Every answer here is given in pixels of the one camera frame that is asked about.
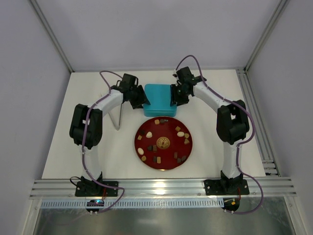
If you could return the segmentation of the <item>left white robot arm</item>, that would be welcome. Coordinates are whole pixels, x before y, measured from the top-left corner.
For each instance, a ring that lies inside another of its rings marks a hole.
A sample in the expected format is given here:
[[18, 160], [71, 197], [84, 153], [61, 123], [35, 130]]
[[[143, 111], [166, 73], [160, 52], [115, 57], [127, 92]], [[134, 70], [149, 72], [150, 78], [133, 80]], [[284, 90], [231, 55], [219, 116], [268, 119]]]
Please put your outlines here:
[[129, 102], [133, 109], [142, 108], [149, 101], [138, 78], [124, 74], [108, 92], [90, 105], [77, 104], [74, 109], [69, 136], [80, 147], [83, 174], [75, 183], [77, 197], [117, 196], [121, 189], [117, 181], [104, 181], [99, 165], [98, 145], [103, 135], [103, 119], [109, 112]]

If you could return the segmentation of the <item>silver metal tongs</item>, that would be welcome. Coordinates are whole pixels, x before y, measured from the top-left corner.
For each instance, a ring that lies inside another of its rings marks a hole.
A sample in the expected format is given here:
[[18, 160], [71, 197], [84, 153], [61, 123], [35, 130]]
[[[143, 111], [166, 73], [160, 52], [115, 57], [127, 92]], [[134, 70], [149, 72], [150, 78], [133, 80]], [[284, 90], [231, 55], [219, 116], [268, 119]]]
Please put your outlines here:
[[102, 111], [102, 119], [109, 115], [114, 128], [118, 131], [120, 129], [121, 114], [122, 114], [123, 94], [119, 91], [113, 90], [111, 94], [101, 98], [97, 104], [97, 109]]

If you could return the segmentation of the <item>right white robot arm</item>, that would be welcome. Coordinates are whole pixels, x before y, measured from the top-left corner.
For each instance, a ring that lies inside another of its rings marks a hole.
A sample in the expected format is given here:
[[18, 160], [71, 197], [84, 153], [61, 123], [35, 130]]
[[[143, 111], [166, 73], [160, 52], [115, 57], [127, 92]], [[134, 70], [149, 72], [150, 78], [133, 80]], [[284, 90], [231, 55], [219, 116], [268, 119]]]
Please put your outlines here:
[[173, 76], [177, 82], [172, 85], [137, 85], [139, 104], [149, 118], [135, 136], [138, 157], [158, 170], [171, 170], [185, 163], [195, 141], [170, 110], [187, 104], [190, 97], [199, 98], [216, 112], [216, 131], [224, 148], [220, 178], [204, 181], [206, 195], [247, 195], [249, 190], [240, 169], [242, 141], [250, 130], [244, 101], [222, 97], [208, 86], [202, 74], [194, 76], [188, 67], [177, 70]]

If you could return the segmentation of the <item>aluminium front rail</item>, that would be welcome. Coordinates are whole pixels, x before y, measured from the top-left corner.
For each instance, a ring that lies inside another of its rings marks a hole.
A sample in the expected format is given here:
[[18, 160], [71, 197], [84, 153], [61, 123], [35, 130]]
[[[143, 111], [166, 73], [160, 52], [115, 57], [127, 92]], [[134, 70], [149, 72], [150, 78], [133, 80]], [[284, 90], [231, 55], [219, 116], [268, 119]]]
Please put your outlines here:
[[[296, 189], [288, 177], [258, 177], [265, 197], [296, 196]], [[201, 196], [208, 187], [203, 178], [186, 179], [119, 179], [126, 197]], [[30, 198], [73, 197], [76, 187], [66, 179], [36, 180]]]

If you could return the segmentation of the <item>teal square tin box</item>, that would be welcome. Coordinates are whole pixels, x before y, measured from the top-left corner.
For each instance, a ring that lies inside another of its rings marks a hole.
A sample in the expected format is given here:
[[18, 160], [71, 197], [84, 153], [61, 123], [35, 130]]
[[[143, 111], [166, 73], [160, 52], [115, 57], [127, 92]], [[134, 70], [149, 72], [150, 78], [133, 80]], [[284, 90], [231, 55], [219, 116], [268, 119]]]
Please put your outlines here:
[[177, 113], [177, 106], [157, 106], [157, 105], [144, 105], [144, 116], [146, 117], [174, 117]]

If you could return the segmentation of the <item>white oval swirl chocolate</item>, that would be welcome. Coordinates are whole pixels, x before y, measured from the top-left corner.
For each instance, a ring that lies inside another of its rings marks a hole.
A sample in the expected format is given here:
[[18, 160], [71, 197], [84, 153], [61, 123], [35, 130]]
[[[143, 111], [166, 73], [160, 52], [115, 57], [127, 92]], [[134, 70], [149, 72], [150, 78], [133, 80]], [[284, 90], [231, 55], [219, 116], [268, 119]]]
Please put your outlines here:
[[138, 148], [137, 151], [138, 151], [138, 153], [139, 153], [140, 155], [143, 155], [143, 154], [144, 154], [144, 150], [143, 150], [142, 148]]

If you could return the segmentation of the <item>teal tin lid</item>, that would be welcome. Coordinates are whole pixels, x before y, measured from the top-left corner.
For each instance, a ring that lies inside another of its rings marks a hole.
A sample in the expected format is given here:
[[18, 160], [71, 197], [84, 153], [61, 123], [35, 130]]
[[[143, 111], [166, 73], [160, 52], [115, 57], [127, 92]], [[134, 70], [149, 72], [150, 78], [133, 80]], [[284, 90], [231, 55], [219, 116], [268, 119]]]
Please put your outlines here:
[[170, 106], [171, 92], [167, 84], [146, 84], [144, 91], [150, 105]]

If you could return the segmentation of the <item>red round lacquer plate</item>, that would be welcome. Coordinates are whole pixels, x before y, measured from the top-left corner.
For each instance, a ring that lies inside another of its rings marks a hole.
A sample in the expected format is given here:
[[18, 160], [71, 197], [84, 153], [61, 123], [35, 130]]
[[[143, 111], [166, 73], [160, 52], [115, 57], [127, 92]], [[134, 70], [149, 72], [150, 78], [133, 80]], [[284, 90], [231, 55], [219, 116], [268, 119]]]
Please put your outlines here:
[[[147, 138], [146, 134], [152, 133], [151, 138]], [[179, 137], [178, 132], [183, 132], [184, 136]], [[189, 144], [184, 144], [185, 139], [190, 141]], [[157, 151], [149, 151], [149, 145], [156, 145]], [[138, 158], [146, 156], [146, 161], [142, 161], [146, 166], [166, 171], [172, 170], [183, 165], [191, 156], [193, 149], [193, 139], [189, 129], [178, 119], [173, 117], [154, 117], [138, 128], [134, 137], [134, 148]], [[144, 154], [140, 155], [138, 148], [144, 150]], [[157, 163], [157, 157], [161, 157], [161, 163]]]

